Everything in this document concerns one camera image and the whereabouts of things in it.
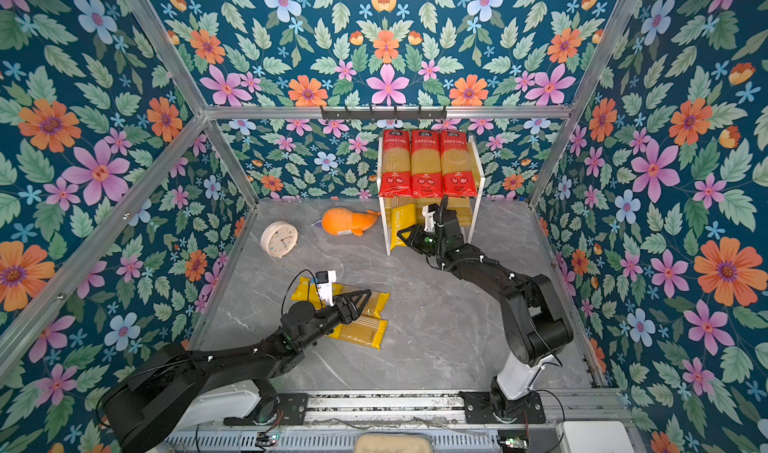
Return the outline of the red spaghetti bag front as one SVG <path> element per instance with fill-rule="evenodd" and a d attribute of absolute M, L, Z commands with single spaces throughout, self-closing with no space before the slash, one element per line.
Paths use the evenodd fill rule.
<path fill-rule="evenodd" d="M 385 130 L 382 138 L 381 197 L 410 196 L 411 142 L 408 130 Z"/>

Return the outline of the red spaghetti bag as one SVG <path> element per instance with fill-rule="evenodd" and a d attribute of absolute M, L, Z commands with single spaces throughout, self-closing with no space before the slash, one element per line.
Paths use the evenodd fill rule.
<path fill-rule="evenodd" d="M 467 135 L 458 130 L 444 130 L 439 140 L 443 193 L 450 197 L 476 196 Z"/>
<path fill-rule="evenodd" d="M 408 130 L 385 130 L 382 138 L 381 197 L 410 196 L 411 142 Z"/>

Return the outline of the red spaghetti bag under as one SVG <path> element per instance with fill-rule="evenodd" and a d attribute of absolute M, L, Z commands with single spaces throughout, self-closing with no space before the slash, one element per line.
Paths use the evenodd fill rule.
<path fill-rule="evenodd" d="M 436 131 L 411 132 L 411 193 L 414 198 L 442 195 L 441 154 Z"/>

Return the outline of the yellow Pastatime bag top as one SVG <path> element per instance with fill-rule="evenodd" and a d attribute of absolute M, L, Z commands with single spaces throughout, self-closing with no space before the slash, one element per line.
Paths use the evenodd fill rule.
<path fill-rule="evenodd" d="M 396 247 L 405 247 L 405 241 L 398 234 L 401 230 L 406 231 L 416 223 L 416 207 L 413 203 L 394 207 L 391 212 L 391 240 L 389 249 L 394 250 Z M 408 238 L 410 233 L 406 231 L 404 235 L 405 238 Z"/>

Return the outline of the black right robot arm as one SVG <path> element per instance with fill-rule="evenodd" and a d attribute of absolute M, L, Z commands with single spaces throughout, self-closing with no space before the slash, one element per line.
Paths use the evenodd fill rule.
<path fill-rule="evenodd" d="M 517 273 L 468 243 L 448 199 L 427 206 L 425 223 L 396 230 L 406 246 L 434 258 L 434 267 L 469 282 L 499 304 L 510 354 L 493 377 L 492 414 L 503 422 L 539 404 L 534 383 L 547 366 L 559 366 L 559 354 L 574 339 L 564 301 L 543 274 Z"/>

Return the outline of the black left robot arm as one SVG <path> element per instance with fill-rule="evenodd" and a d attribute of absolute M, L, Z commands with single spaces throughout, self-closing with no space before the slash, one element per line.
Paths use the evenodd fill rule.
<path fill-rule="evenodd" d="M 299 301 L 274 333 L 252 345 L 204 351 L 168 344 L 111 388 L 99 408 L 124 452 L 146 452 L 169 436 L 205 393 L 250 380 L 271 398 L 269 381 L 291 371 L 321 337 L 356 321 L 371 297 L 369 289 L 343 293 L 321 309 Z"/>

